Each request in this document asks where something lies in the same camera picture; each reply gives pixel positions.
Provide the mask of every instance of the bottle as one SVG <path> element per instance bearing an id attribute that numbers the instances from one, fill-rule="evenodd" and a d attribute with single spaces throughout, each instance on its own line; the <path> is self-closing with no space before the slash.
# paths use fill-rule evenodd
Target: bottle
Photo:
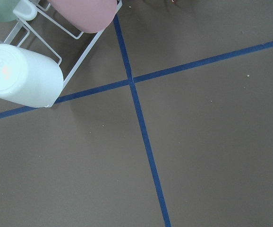
<path id="1" fill-rule="evenodd" d="M 9 22 L 17 17 L 13 10 L 20 0 L 0 0 L 0 22 Z"/>
<path id="2" fill-rule="evenodd" d="M 105 29 L 117 11 L 117 0 L 48 0 L 77 29 L 97 33 Z"/>
<path id="3" fill-rule="evenodd" d="M 62 89 L 63 74 L 53 59 L 0 44 L 0 98 L 30 107 L 48 107 Z"/>

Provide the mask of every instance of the blue tape line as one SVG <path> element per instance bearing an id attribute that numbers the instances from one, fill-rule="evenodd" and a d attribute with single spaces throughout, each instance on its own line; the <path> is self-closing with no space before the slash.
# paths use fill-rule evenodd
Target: blue tape line
<path id="1" fill-rule="evenodd" d="M 136 88 L 135 83 L 133 81 L 131 66 L 130 66 L 130 63 L 129 63 L 129 58 L 128 58 L 127 50 L 126 50 L 126 47 L 125 47 L 122 31 L 121 31 L 121 28 L 120 28 L 120 25 L 119 25 L 119 18 L 118 18 L 117 15 L 115 16 L 115 18 L 113 20 L 113 23 L 114 23 L 114 26 L 115 26 L 115 29 L 116 29 L 118 42 L 119 42 L 119 46 L 120 46 L 121 53 L 122 53 L 122 58 L 123 58 L 123 61 L 124 61 L 127 77 L 128 77 L 128 80 L 129 80 L 129 86 L 130 86 L 133 102 L 134 102 L 135 109 L 136 109 L 136 115 L 137 115 L 138 122 L 139 122 L 139 125 L 140 125 L 140 129 L 141 129 L 141 133 L 142 133 L 142 137 L 143 137 L 143 141 L 144 141 L 144 145 L 145 145 L 145 149 L 146 149 L 146 153 L 147 153 L 147 157 L 148 157 L 152 177 L 154 179 L 154 185 L 155 185 L 156 193 L 157 193 L 158 200 L 159 200 L 159 203 L 160 203 L 162 216 L 163 216 L 163 219 L 164 219 L 164 222 L 165 222 L 165 226 L 166 227 L 171 227 L 171 223 L 170 223 L 170 219 L 169 219 L 169 215 L 168 215 L 168 211 L 167 211 L 167 207 L 166 207 L 165 198 L 164 198 L 164 195 L 163 195 L 163 192 L 162 192 L 161 182 L 160 182 L 159 175 L 158 175 L 157 168 L 156 168 L 156 164 L 155 164 L 155 161 L 154 161 L 154 156 L 153 156 L 153 153 L 152 153 L 150 140 L 149 140 L 149 136 L 148 136 L 148 133 L 147 133 L 147 128 L 146 128 L 146 124 L 145 124 L 141 104 L 140 104 L 138 94 L 137 94 L 137 90 L 136 90 L 137 88 Z"/>
<path id="2" fill-rule="evenodd" d="M 8 110 L 8 111 L 0 113 L 0 119 L 5 118 L 5 117 L 9 117 L 9 116 L 13 116 L 13 115 L 16 115 L 16 114 L 28 112 L 28 111 L 35 110 L 35 109 L 37 109 L 37 108 L 32 108 L 32 107 L 29 107 L 29 106 L 23 106 L 23 107 L 16 108 L 16 109 L 13 109 L 13 110 Z"/>
<path id="3" fill-rule="evenodd" d="M 115 82 L 115 83 L 111 83 L 111 84 L 108 84 L 108 85 L 95 87 L 95 88 L 92 88 L 92 89 L 89 89 L 89 90 L 76 92 L 76 93 L 73 93 L 73 94 L 70 94 L 70 95 L 61 96 L 56 100 L 55 104 L 63 103 L 63 102 L 66 102 L 66 101 L 69 101 L 69 100 L 72 100 L 72 99 L 76 99 L 76 98 L 81 98 L 81 97 L 93 95 L 93 94 L 96 94 L 96 93 L 99 93 L 99 92 L 115 89 L 115 88 L 126 86 L 126 85 L 128 85 L 128 80 L 127 79 L 122 80 L 122 81 L 118 81 L 118 82 Z M 21 113 L 28 112 L 28 111 L 35 110 L 35 109 L 37 109 L 37 108 L 32 108 L 32 107 L 29 107 L 29 106 L 23 106 L 23 107 L 16 108 L 16 109 L 13 109 L 13 110 L 8 110 L 8 111 L 0 113 L 0 119 L 5 118 L 5 117 L 10 117 L 10 116 L 13 116 L 13 115 L 16 115 L 16 114 L 21 114 Z"/>
<path id="4" fill-rule="evenodd" d="M 81 98 L 81 97 L 93 95 L 93 94 L 103 92 L 103 91 L 112 90 L 112 89 L 122 87 L 122 86 L 126 86 L 126 85 L 128 85 L 128 80 L 127 79 L 126 80 L 121 80 L 121 81 L 118 81 L 118 82 L 114 82 L 114 83 L 111 83 L 111 84 L 107 84 L 107 85 L 104 85 L 104 86 L 95 87 L 95 88 L 92 88 L 92 89 L 89 89 L 89 90 L 76 92 L 76 93 L 73 93 L 73 94 L 70 94 L 70 95 L 59 97 L 56 100 L 55 104 L 63 103 L 63 102 L 73 100 L 73 99 L 76 99 L 76 98 Z"/>
<path id="5" fill-rule="evenodd" d="M 134 80 L 135 83 L 138 83 L 138 82 L 141 82 L 141 81 L 153 79 L 153 78 L 156 78 L 156 77 L 165 76 L 165 75 L 172 74 L 172 73 L 175 73 L 175 72 L 180 72 L 180 71 L 188 70 L 188 69 L 191 69 L 191 68 L 199 67 L 199 66 L 202 66 L 202 65 L 207 65 L 207 64 L 210 64 L 210 63 L 213 63 L 213 62 L 222 61 L 222 60 L 229 59 L 229 58 L 234 58 L 234 57 L 244 55 L 244 54 L 247 54 L 247 53 L 261 51 L 261 50 L 268 49 L 268 48 L 271 48 L 271 47 L 273 47 L 273 41 L 265 43 L 265 44 L 251 46 L 251 47 L 244 48 L 244 49 L 237 50 L 237 51 L 232 51 L 232 52 L 229 52 L 229 53 L 220 54 L 220 55 L 217 55 L 217 56 L 214 56 L 214 57 L 210 57 L 210 58 L 190 62 L 190 63 L 187 63 L 187 64 L 171 67 L 171 68 L 168 68 L 168 69 L 165 69 L 165 70 L 160 70 L 160 71 L 157 71 L 157 72 L 148 73 L 148 74 L 145 74 L 145 75 L 142 75 L 142 76 L 134 77 L 133 80 Z"/>

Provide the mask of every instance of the white wire rack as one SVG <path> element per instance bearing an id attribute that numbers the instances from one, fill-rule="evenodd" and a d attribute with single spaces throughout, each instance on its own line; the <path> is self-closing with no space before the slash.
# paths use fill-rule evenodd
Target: white wire rack
<path id="1" fill-rule="evenodd" d="M 58 26 L 64 32 L 66 32 L 67 34 L 69 34 L 71 37 L 73 37 L 74 39 L 79 39 L 82 36 L 83 32 L 80 32 L 80 34 L 76 36 L 76 35 L 72 34 L 71 32 L 69 32 L 66 28 L 64 28 L 57 21 L 55 21 L 54 19 L 52 19 L 50 16 L 48 16 L 45 13 L 50 8 L 50 6 L 51 6 L 50 3 L 48 3 L 48 5 L 46 7 L 43 7 L 43 6 L 39 5 L 40 0 L 30 0 L 30 1 L 33 4 L 36 5 L 37 12 L 39 12 L 41 15 L 43 15 L 48 20 L 50 20 L 51 22 L 53 22 L 56 26 Z M 119 11 L 119 9 L 121 7 L 122 7 L 122 0 L 118 0 L 117 12 Z M 26 35 L 20 40 L 20 42 L 18 43 L 17 46 L 20 47 L 21 44 L 29 36 L 30 32 L 32 32 L 37 38 L 39 38 L 42 41 L 42 43 L 44 45 L 46 45 L 58 57 L 58 59 L 59 59 L 58 64 L 60 65 L 61 62 L 62 62 L 61 56 L 58 55 L 58 53 L 27 23 L 26 20 L 24 20 L 23 18 L 21 18 L 18 15 L 17 15 L 17 17 L 18 17 L 17 24 L 14 26 L 14 28 L 12 29 L 12 31 L 9 33 L 9 35 L 5 39 L 4 43 L 5 44 L 10 44 L 14 40 L 14 38 L 17 36 L 17 34 L 20 31 L 20 29 L 24 28 L 26 30 Z M 77 60 L 77 62 L 75 63 L 74 67 L 70 70 L 69 74 L 65 77 L 64 83 L 63 83 L 63 89 L 68 84 L 68 82 L 70 81 L 70 79 L 72 78 L 72 76 L 75 74 L 75 72 L 77 71 L 77 69 L 79 68 L 79 66 L 81 65 L 81 63 L 85 59 L 85 57 L 88 55 L 88 53 L 90 52 L 90 50 L 92 49 L 92 47 L 94 46 L 94 44 L 98 41 L 98 39 L 100 38 L 100 36 L 102 35 L 103 32 L 104 32 L 104 29 L 101 30 L 101 31 L 99 31 L 98 33 L 96 33 L 96 35 L 93 37 L 93 39 L 91 40 L 91 42 L 87 45 L 87 47 L 85 48 L 85 50 L 83 51 L 83 53 L 81 54 L 81 56 L 79 57 L 79 59 Z"/>

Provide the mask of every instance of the white plastic container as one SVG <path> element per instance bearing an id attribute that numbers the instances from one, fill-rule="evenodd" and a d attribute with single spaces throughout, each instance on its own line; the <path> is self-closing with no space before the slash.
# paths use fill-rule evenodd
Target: white plastic container
<path id="1" fill-rule="evenodd" d="M 0 44 L 0 98 L 30 107 L 48 107 L 62 89 L 63 74 L 54 60 Z"/>

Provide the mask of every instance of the pink bottle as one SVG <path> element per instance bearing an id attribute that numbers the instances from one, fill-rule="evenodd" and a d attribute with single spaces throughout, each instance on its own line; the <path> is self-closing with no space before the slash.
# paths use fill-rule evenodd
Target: pink bottle
<path id="1" fill-rule="evenodd" d="M 97 33 L 113 20 L 117 0 L 49 0 L 70 23 L 86 33 Z"/>

